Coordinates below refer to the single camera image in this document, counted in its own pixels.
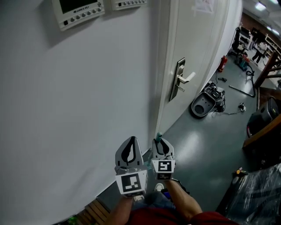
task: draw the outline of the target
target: thermostat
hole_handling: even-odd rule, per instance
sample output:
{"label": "thermostat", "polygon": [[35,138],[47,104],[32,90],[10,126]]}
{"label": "thermostat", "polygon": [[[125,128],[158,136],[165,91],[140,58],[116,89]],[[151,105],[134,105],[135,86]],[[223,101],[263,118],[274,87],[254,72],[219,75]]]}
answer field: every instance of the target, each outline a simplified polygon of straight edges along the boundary
{"label": "thermostat", "polygon": [[52,0],[52,3],[62,31],[104,14],[103,0]]}
{"label": "thermostat", "polygon": [[111,0],[112,10],[122,10],[133,7],[140,7],[147,3],[147,0],[135,0],[135,1],[124,1],[124,0]]}

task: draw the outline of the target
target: red fire extinguisher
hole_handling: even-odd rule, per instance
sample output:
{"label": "red fire extinguisher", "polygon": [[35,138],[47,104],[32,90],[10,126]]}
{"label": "red fire extinguisher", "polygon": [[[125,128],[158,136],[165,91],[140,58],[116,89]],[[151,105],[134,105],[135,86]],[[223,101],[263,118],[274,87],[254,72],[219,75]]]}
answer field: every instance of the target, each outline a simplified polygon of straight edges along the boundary
{"label": "red fire extinguisher", "polygon": [[221,61],[220,61],[220,65],[218,67],[218,71],[221,73],[225,67],[225,64],[227,62],[227,58],[226,56],[224,55],[222,58],[221,58]]}

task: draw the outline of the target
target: glossy floor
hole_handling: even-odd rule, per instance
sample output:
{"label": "glossy floor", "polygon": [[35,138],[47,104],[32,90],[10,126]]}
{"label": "glossy floor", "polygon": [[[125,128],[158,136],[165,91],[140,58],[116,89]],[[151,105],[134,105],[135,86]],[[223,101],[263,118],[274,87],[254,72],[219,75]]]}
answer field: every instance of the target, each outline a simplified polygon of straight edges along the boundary
{"label": "glossy floor", "polygon": [[[260,71],[255,65],[252,67],[256,70],[255,80]],[[216,210],[230,185],[233,171],[239,167],[249,171],[255,169],[254,160],[248,159],[241,147],[246,138],[246,124],[256,110],[256,98],[228,87],[232,85],[252,93],[251,81],[246,81],[250,77],[234,64],[233,58],[229,58],[224,71],[217,77],[227,79],[225,83],[218,80],[217,84],[225,89],[225,112],[237,112],[240,102],[245,103],[246,112],[231,116],[209,113],[203,119],[196,119],[187,110],[163,135],[175,149],[174,178],[182,182],[203,210]],[[152,191],[156,183],[150,170],[148,191]],[[100,198],[112,209],[120,198],[116,183]]]}

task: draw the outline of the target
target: display screen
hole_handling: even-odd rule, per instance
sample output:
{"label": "display screen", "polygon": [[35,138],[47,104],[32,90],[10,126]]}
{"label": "display screen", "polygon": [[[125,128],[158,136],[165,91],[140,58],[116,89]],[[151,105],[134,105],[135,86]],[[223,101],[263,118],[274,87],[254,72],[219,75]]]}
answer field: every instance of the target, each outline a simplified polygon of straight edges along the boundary
{"label": "display screen", "polygon": [[63,14],[96,2],[97,0],[60,0]]}

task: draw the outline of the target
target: brown wall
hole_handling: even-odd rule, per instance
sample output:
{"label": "brown wall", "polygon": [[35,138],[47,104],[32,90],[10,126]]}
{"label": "brown wall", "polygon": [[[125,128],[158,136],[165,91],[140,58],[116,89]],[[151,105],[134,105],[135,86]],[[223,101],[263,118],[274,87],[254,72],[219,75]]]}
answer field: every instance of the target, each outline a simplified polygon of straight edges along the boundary
{"label": "brown wall", "polygon": [[248,16],[245,13],[242,13],[242,17],[241,17],[241,22],[242,22],[242,26],[245,27],[248,30],[252,30],[253,27],[256,28],[257,30],[259,30],[261,33],[263,33],[264,35],[268,34],[268,36],[275,41],[276,44],[278,44],[281,47],[281,40],[279,40],[271,31],[269,31],[264,25],[260,24],[259,22],[257,22],[255,19],[253,19],[252,17]]}

